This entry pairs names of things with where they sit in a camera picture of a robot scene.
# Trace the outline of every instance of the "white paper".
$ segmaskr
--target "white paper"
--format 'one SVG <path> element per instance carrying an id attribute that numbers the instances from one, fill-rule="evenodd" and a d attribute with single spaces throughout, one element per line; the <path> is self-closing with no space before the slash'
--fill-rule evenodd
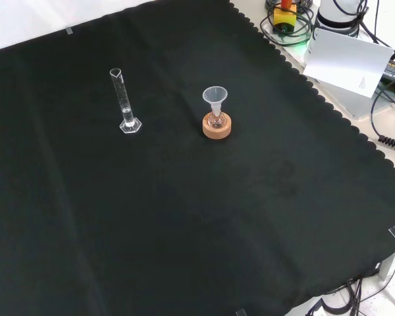
<path id="1" fill-rule="evenodd" d="M 391 48 L 318 29 L 304 75 L 372 97 Z"/>

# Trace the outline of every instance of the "black tablecloth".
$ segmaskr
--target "black tablecloth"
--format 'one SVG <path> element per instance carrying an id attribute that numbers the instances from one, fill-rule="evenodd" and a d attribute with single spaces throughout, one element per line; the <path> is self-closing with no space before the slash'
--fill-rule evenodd
<path id="1" fill-rule="evenodd" d="M 201 131 L 212 85 L 219 142 Z M 0 316 L 283 316 L 389 256 L 394 225 L 392 163 L 228 1 L 0 51 Z"/>

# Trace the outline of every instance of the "hexagonal cylinder base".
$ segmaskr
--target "hexagonal cylinder base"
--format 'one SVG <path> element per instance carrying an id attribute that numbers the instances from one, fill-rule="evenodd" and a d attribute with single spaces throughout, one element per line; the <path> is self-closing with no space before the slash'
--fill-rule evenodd
<path id="1" fill-rule="evenodd" d="M 125 133 L 125 134 L 131 134 L 131 133 L 136 133 L 140 127 L 142 126 L 142 123 L 140 120 L 138 120 L 136 117 L 134 118 L 133 124 L 132 123 L 126 123 L 126 121 L 122 121 L 120 124 L 120 129 Z"/>

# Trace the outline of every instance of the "yellow device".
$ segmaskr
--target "yellow device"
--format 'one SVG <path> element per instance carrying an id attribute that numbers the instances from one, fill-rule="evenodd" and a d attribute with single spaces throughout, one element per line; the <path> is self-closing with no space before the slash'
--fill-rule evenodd
<path id="1" fill-rule="evenodd" d="M 297 12 L 297 5 L 291 5 L 289 10 Z M 280 8 L 274 9 L 274 26 L 281 32 L 293 32 L 296 27 L 297 15 L 288 11 L 283 11 Z"/>

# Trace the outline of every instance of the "red cap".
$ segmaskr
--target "red cap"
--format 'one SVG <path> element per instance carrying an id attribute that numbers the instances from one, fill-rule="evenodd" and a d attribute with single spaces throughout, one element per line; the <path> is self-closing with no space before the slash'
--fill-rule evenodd
<path id="1" fill-rule="evenodd" d="M 281 8 L 289 9 L 291 8 L 292 0 L 281 0 Z"/>

